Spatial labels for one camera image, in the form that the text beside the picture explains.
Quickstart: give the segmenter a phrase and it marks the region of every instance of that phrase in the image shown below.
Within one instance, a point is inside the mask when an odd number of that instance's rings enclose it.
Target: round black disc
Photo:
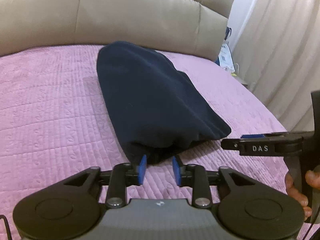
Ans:
[[[243,188],[219,204],[221,223],[232,233],[254,240],[279,240],[299,232],[304,222],[300,204],[285,194],[255,194]]]
[[[37,192],[21,200],[13,210],[20,234],[39,240],[66,240],[86,233],[98,221],[97,201],[81,190]]]

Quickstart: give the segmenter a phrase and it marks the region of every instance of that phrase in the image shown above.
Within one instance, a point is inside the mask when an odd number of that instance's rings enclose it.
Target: silver screw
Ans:
[[[107,200],[107,204],[113,207],[120,206],[122,202],[122,199],[119,197],[112,197]]]
[[[195,203],[199,206],[199,207],[206,207],[209,206],[211,201],[205,197],[200,197],[197,198]]]

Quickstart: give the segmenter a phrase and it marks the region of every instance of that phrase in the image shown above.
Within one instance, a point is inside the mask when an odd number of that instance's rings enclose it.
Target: wall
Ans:
[[[233,51],[241,33],[247,24],[257,0],[235,0],[231,9],[228,27],[232,28],[232,35],[228,39],[231,51]]]

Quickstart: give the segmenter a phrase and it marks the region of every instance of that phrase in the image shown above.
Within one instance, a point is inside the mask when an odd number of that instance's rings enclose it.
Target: logo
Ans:
[[[163,202],[163,201],[158,201],[158,202],[156,203],[156,205],[159,206],[159,207],[161,207],[161,206],[164,205],[164,202]]]
[[[268,151],[268,146],[267,145],[265,145],[265,146],[255,146],[255,145],[253,145],[252,146],[252,151],[254,151],[254,152],[267,152]]]

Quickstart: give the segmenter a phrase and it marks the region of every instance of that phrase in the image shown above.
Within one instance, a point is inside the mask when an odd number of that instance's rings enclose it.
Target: blue gripper pad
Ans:
[[[143,184],[144,175],[146,174],[147,169],[147,156],[144,155],[141,159],[141,162],[139,164],[139,174],[138,174],[138,182],[140,185]]]
[[[180,166],[176,160],[176,157],[173,157],[172,159],[172,167],[173,167],[173,173],[174,173],[177,185],[181,186]]]
[[[251,139],[251,138],[264,138],[264,134],[245,134],[241,136],[241,139]]]

